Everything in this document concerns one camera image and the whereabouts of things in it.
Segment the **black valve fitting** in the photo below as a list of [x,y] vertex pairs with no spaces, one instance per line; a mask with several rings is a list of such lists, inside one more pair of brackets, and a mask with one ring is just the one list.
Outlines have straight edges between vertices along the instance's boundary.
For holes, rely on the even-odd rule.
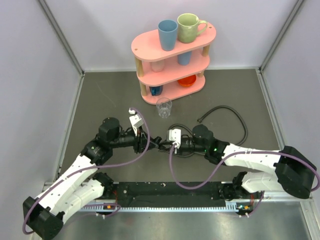
[[155,139],[154,139],[154,142],[157,146],[158,149],[161,149],[163,147],[163,140],[160,136],[157,136]]

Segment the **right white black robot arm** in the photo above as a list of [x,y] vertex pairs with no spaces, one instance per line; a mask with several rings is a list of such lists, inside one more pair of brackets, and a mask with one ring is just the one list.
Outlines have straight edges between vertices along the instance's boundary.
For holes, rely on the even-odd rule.
[[203,124],[196,125],[189,137],[183,137],[180,129],[169,129],[164,144],[170,145],[170,155],[197,152],[216,167],[247,168],[221,189],[227,199],[268,191],[308,199],[320,187],[314,184],[320,180],[316,166],[291,146],[282,150],[245,148],[215,138]]

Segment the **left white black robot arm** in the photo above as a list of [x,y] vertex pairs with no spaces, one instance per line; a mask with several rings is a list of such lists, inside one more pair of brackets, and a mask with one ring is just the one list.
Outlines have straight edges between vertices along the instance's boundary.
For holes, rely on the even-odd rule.
[[109,198],[113,181],[98,169],[116,148],[132,147],[141,158],[148,150],[158,148],[161,137],[150,136],[144,118],[136,113],[129,117],[131,126],[123,130],[117,118],[108,117],[98,128],[95,138],[85,145],[72,165],[49,188],[22,204],[25,235],[36,233],[52,240],[72,215],[97,198]]

